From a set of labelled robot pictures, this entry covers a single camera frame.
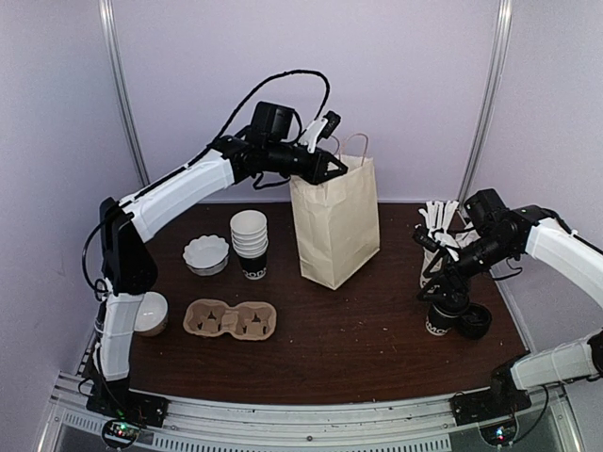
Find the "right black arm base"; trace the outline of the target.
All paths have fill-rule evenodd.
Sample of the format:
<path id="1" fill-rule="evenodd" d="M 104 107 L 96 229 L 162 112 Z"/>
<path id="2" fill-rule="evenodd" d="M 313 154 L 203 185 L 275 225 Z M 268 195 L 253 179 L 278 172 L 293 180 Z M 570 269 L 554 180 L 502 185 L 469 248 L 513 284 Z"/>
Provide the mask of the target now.
<path id="1" fill-rule="evenodd" d="M 531 407 L 530 396 L 526 392 L 497 395 L 491 390 L 457 394 L 449 403 L 457 426 L 510 416 Z"/>

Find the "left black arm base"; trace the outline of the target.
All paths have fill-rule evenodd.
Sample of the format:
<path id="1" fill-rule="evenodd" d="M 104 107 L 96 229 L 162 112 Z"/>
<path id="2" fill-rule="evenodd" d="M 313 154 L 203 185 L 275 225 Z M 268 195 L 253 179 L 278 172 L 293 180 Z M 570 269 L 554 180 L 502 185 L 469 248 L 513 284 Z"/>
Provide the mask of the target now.
<path id="1" fill-rule="evenodd" d="M 169 401 L 159 395 L 131 391 L 129 380 L 95 382 L 86 409 L 145 427 L 161 428 Z"/>

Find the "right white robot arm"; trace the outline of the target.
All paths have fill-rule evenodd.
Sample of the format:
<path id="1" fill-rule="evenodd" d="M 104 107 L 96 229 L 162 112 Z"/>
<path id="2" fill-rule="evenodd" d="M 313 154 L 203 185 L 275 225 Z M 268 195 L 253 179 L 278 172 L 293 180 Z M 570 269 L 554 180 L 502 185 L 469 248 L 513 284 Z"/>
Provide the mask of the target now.
<path id="1" fill-rule="evenodd" d="M 460 326 L 470 311 L 470 281 L 494 265 L 527 255 L 552 268 L 596 304 L 602 302 L 602 250 L 571 229 L 559 214 L 538 205 L 509 208 L 493 188 L 476 192 L 464 203 L 477 239 L 461 246 L 445 239 L 443 227 L 418 225 L 413 239 L 433 258 L 423 270 L 426 280 L 417 297 L 429 304 L 425 328 L 434 336 Z M 602 334 L 589 335 L 538 353 L 529 353 L 502 368 L 499 382 L 483 395 L 489 414 L 504 414 L 519 391 L 602 376 Z"/>

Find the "stack of paper cups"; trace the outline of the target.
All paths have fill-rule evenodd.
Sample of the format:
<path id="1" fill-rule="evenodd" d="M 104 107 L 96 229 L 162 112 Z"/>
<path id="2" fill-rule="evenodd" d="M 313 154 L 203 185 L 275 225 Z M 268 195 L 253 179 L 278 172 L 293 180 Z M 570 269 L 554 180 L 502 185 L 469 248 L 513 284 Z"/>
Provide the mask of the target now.
<path id="1" fill-rule="evenodd" d="M 257 210 L 244 210 L 230 220 L 232 244 L 244 276 L 252 281 L 267 273 L 268 220 Z"/>

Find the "cream paper bag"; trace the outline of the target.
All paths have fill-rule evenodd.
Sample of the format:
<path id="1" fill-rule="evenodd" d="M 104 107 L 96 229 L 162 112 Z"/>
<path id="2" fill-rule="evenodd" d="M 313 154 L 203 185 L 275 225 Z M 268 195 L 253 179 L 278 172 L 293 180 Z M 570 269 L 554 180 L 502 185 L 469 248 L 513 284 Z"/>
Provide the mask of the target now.
<path id="1" fill-rule="evenodd" d="M 294 176 L 289 183 L 301 275 L 338 289 L 381 248 L 378 196 L 369 138 L 353 134 L 335 160 L 348 172 L 312 186 Z"/>

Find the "aluminium front rail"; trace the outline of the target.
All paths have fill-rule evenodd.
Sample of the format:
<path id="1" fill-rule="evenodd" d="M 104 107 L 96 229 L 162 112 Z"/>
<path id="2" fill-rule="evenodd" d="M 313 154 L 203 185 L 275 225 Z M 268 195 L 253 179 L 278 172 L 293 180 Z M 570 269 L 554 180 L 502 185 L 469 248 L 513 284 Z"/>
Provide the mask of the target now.
<path id="1" fill-rule="evenodd" d="M 86 410 L 89 382 L 60 373 L 34 451 L 111 451 L 106 416 Z M 459 425 L 452 395 L 402 401 L 295 406 L 240 404 L 164 395 L 161 428 L 148 427 L 124 451 L 586 451 L 563 390 L 542 390 L 532 406 L 496 420 Z M 518 442 L 489 444 L 497 426 L 517 422 Z"/>

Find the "stack of black lids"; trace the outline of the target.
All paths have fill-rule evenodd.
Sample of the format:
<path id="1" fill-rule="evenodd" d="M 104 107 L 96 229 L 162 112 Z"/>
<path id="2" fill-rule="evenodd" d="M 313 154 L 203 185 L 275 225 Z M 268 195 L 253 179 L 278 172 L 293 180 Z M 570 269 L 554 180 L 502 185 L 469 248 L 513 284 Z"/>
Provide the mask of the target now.
<path id="1" fill-rule="evenodd" d="M 459 317 L 456 328 L 465 338 L 481 339 L 490 329 L 492 315 L 489 309 L 478 303 L 470 303 L 467 310 Z"/>

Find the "cardboard cup carrier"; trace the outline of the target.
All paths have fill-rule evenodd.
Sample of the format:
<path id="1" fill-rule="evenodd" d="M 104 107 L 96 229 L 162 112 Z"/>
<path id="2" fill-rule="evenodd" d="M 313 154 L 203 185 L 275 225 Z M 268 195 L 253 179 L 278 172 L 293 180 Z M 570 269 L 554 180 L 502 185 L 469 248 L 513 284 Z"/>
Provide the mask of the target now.
<path id="1" fill-rule="evenodd" d="M 225 333 L 239 341 L 264 341 L 274 334 L 277 311 L 265 301 L 245 301 L 230 306 L 218 299 L 197 299 L 190 303 L 183 320 L 192 335 L 215 338 Z"/>

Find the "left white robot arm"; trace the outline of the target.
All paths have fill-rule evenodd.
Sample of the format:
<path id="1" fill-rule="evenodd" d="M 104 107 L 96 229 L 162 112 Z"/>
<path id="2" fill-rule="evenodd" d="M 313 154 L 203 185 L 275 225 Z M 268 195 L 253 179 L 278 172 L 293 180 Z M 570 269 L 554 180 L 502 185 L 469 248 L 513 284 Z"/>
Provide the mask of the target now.
<path id="1" fill-rule="evenodd" d="M 153 184 L 101 204 L 103 279 L 94 288 L 106 307 L 94 364 L 110 381 L 97 397 L 114 417 L 125 418 L 136 408 L 134 395 L 115 381 L 129 376 L 136 315 L 158 276 L 147 242 L 195 203 L 249 177 L 273 172 L 316 186 L 347 172 L 345 164 L 318 146 L 339 125 L 340 116 L 327 112 L 289 142 L 294 113 L 289 107 L 260 102 L 251 123 L 237 134 L 216 137 L 191 161 Z"/>

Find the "white cup holding straws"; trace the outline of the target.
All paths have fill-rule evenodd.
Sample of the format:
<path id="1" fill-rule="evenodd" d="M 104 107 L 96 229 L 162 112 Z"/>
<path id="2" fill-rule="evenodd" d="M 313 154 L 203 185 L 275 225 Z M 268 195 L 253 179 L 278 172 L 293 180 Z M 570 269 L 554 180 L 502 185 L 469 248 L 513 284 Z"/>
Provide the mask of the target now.
<path id="1" fill-rule="evenodd" d="M 423 261 L 419 276 L 419 287 L 423 288 L 432 278 L 432 274 L 440 270 L 442 256 L 438 251 L 423 250 Z"/>

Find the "black paper coffee cup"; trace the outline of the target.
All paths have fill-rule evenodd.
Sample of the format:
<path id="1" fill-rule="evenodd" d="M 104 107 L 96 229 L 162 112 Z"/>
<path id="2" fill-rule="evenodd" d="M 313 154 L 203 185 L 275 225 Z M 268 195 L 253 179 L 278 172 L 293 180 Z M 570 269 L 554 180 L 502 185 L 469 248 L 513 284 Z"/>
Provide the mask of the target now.
<path id="1" fill-rule="evenodd" d="M 425 328 L 430 334 L 442 337 L 457 324 L 460 316 L 458 312 L 444 311 L 432 303 L 426 315 Z"/>

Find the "white round bowl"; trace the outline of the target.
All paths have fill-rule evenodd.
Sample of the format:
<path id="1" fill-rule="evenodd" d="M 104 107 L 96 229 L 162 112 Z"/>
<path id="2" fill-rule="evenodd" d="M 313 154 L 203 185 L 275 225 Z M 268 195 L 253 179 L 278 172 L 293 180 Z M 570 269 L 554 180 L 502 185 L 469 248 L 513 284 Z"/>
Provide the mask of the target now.
<path id="1" fill-rule="evenodd" d="M 169 305 L 166 298 L 156 292 L 147 292 L 139 306 L 135 322 L 135 333 L 153 337 L 166 329 Z"/>

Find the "white scalloped bowl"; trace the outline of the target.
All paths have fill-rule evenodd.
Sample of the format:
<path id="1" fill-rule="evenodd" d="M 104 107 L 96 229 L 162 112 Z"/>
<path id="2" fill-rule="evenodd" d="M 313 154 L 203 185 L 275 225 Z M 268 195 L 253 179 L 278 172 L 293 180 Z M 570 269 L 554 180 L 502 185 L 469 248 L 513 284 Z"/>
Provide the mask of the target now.
<path id="1" fill-rule="evenodd" d="M 202 235 L 185 247 L 183 259 L 187 268 L 198 276 L 213 276 L 228 264 L 230 245 L 217 235 Z"/>

